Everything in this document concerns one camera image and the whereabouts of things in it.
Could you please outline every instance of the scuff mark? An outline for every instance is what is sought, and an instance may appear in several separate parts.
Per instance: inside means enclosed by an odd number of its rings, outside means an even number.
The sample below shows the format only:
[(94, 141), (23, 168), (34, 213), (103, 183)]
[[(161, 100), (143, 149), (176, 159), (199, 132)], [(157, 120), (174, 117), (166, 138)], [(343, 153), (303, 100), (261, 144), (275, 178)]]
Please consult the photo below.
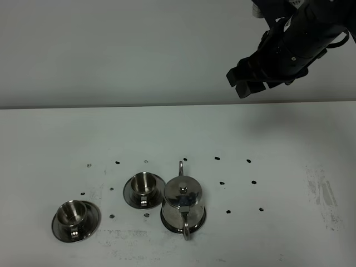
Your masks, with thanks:
[(96, 204), (100, 207), (101, 199), (102, 199), (102, 190), (104, 188), (104, 184), (99, 185), (99, 187), (94, 187), (89, 192), (89, 201)]
[(338, 231), (343, 227), (342, 218), (338, 215), (338, 204), (330, 182), (325, 177), (323, 165), (306, 166), (305, 170), (309, 201), (318, 206), (325, 228)]
[(328, 189), (329, 189), (330, 196), (331, 196), (332, 199), (333, 199), (334, 206), (338, 206), (338, 204), (337, 204), (337, 202), (336, 202), (336, 199), (335, 199), (335, 196), (334, 196), (334, 193), (333, 193), (333, 190), (332, 190), (332, 187), (330, 186), (329, 181), (326, 181), (326, 183), (327, 183), (327, 187), (328, 187)]

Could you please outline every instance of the metal saucer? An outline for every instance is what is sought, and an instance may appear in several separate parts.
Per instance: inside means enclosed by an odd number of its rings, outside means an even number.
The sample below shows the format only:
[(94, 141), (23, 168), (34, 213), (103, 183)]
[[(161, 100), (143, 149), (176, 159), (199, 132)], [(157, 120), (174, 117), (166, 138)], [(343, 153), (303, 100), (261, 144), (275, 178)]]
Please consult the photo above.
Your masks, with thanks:
[[(134, 191), (137, 184), (140, 184), (141, 192)], [(162, 203), (164, 188), (165, 182), (161, 177), (150, 172), (140, 172), (125, 184), (123, 198), (135, 209), (152, 209)]]
[(81, 201), (85, 204), (87, 209), (87, 220), (82, 228), (78, 230), (78, 234), (76, 236), (71, 236), (70, 233), (64, 231), (60, 222), (57, 218), (57, 213), (53, 217), (52, 220), (52, 233), (53, 235), (62, 242), (65, 243), (75, 243), (87, 239), (91, 236), (99, 227), (101, 221), (101, 213), (99, 208), (88, 201)]
[[(189, 227), (189, 233), (192, 234), (192, 233), (198, 231), (203, 226), (205, 219), (206, 219), (206, 210), (204, 209), (204, 214), (203, 214), (201, 220), (199, 221), (199, 223), (197, 225)], [(165, 228), (167, 228), (171, 232), (177, 233), (177, 234), (183, 234), (183, 229), (174, 228), (169, 223), (167, 223), (166, 219), (163, 216), (162, 209), (161, 209), (161, 221), (162, 221), (163, 225), (165, 226)]]

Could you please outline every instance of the saucer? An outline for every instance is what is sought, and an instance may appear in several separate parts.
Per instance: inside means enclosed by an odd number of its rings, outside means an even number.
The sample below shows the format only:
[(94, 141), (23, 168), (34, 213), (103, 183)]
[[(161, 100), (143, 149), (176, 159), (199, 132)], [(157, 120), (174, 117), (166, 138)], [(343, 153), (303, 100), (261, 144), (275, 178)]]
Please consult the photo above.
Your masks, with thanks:
[(86, 207), (87, 207), (87, 213), (88, 213), (88, 218), (87, 221), (84, 224), (84, 227), (82, 227), (78, 232), (78, 235), (76, 236), (71, 236), (70, 233), (65, 232), (62, 228), (60, 223), (58, 222), (57, 219), (57, 214), (53, 217), (52, 220), (52, 233), (53, 235), (62, 242), (65, 243), (75, 243), (82, 241), (84, 239), (87, 239), (89, 236), (91, 236), (96, 229), (98, 228), (100, 221), (101, 221), (101, 213), (99, 208), (88, 201), (81, 201), (83, 202)]

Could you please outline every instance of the table surface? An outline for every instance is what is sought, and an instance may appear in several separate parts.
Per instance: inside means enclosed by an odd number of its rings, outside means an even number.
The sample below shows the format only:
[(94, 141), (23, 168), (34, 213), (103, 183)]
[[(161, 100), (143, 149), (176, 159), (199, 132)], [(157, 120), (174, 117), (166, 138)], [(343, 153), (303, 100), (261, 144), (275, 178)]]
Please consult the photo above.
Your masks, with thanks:
[[(356, 102), (2, 110), (0, 125), (0, 266), (355, 266)], [(183, 158), (207, 210), (190, 241), (122, 197)], [(102, 221), (66, 244), (51, 221), (72, 199)]]

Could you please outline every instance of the black robotic arm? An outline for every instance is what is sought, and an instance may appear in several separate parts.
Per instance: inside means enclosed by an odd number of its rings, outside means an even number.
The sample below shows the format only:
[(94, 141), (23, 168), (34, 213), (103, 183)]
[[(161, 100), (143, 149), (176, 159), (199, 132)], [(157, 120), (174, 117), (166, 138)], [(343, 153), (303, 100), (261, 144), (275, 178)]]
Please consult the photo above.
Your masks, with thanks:
[[(296, 9), (286, 0), (253, 0), (270, 30), (258, 50), (227, 73), (240, 98), (308, 74), (308, 66), (349, 38), (356, 41), (356, 0), (307, 0)], [(341, 33), (345, 38), (331, 44)]]

